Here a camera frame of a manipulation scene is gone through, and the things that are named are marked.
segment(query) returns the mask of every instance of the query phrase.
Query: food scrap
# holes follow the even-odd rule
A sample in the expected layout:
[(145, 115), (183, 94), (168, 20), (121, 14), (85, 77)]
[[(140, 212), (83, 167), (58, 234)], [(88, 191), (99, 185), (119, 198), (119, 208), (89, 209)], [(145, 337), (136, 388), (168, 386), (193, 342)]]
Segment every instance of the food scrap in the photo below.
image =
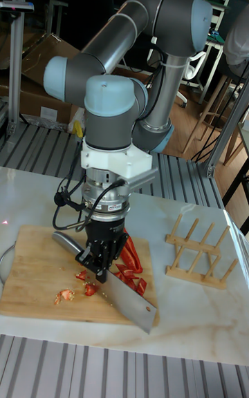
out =
[(59, 304), (62, 301), (62, 296), (61, 294), (57, 294), (55, 297), (55, 304)]
[(72, 301), (75, 297), (75, 292), (72, 289), (64, 289), (59, 294), (56, 295), (55, 297), (55, 304), (59, 304), (64, 298), (66, 301)]
[(97, 287), (93, 284), (86, 284), (85, 295), (92, 296), (97, 292)]
[(78, 278), (79, 280), (85, 281), (85, 279), (86, 279), (86, 270), (80, 272), (79, 274), (76, 274), (75, 277)]

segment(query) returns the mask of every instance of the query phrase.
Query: metal frame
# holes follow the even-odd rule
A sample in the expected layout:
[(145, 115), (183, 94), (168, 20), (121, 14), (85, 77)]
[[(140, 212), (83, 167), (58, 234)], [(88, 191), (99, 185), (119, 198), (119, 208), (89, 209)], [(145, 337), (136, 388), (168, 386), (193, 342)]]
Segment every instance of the metal frame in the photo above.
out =
[(213, 148), (209, 158), (201, 165), (204, 174), (208, 178), (214, 177), (215, 166), (217, 165), (223, 150), (230, 139), (233, 131), (243, 115), (243, 112), (246, 110), (248, 106), (248, 93), (249, 93), (249, 77), (247, 78), (242, 91), (240, 92), (236, 102), (234, 103), (234, 107), (231, 111), (231, 114), (223, 127), (223, 130), (217, 140), (215, 147)]
[(10, 95), (8, 109), (8, 135), (12, 135), (19, 124), (20, 89), (21, 89), (21, 58), (24, 38), (24, 13), (11, 25), (10, 42)]

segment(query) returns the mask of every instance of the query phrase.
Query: label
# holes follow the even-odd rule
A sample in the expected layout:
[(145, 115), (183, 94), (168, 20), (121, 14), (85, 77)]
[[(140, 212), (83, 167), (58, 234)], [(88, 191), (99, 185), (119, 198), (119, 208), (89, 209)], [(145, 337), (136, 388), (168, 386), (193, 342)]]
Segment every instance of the label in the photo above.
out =
[(44, 119), (52, 120), (52, 122), (57, 121), (57, 112), (56, 109), (46, 108), (45, 106), (41, 106), (41, 117)]
[(118, 205), (111, 205), (108, 206), (108, 211), (118, 211), (119, 209), (122, 209), (122, 203), (119, 203)]

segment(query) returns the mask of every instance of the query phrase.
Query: knife handle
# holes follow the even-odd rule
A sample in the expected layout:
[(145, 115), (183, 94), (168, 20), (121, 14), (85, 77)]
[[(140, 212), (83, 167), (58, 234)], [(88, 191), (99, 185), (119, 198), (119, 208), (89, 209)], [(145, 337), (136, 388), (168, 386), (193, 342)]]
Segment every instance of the knife handle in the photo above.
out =
[(66, 234), (63, 234), (63, 232), (53, 232), (52, 238), (57, 243), (59, 243), (59, 245), (61, 245), (66, 251), (72, 253), (74, 257), (76, 257), (80, 252), (84, 251), (84, 248), (80, 246), (80, 244), (76, 240)]

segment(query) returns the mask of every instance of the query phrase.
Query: red chili pepper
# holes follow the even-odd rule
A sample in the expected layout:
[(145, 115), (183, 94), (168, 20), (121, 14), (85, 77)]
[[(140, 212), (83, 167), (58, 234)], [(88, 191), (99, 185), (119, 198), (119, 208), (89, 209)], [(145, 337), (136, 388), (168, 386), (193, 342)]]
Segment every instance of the red chili pepper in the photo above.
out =
[(138, 277), (133, 274), (131, 269), (128, 269), (125, 265), (116, 265), (118, 270), (122, 272), (125, 278), (138, 280)]
[(86, 270), (80, 272), (79, 274), (76, 274), (75, 277), (78, 278), (79, 280), (85, 281), (85, 279), (86, 279)]
[(92, 296), (96, 292), (97, 292), (96, 286), (93, 286), (92, 284), (86, 285), (86, 291), (85, 291), (86, 296)]
[(146, 281), (143, 278), (141, 278), (139, 280), (138, 287), (136, 288), (137, 293), (143, 296), (143, 294), (145, 293), (146, 286), (147, 286)]
[(126, 278), (125, 276), (122, 274), (122, 272), (116, 272), (114, 275), (116, 275), (121, 281), (123, 281), (125, 283)]
[(136, 290), (136, 284), (134, 283), (133, 280), (127, 280), (126, 281), (127, 286), (129, 286), (131, 289)]
[(126, 264), (128, 269), (131, 269), (132, 272), (134, 272), (134, 274), (141, 274), (142, 266), (140, 264), (139, 257), (136, 253), (134, 243), (130, 236), (128, 237), (127, 242), (125, 243), (125, 246), (122, 248), (120, 257), (123, 260), (123, 262)]

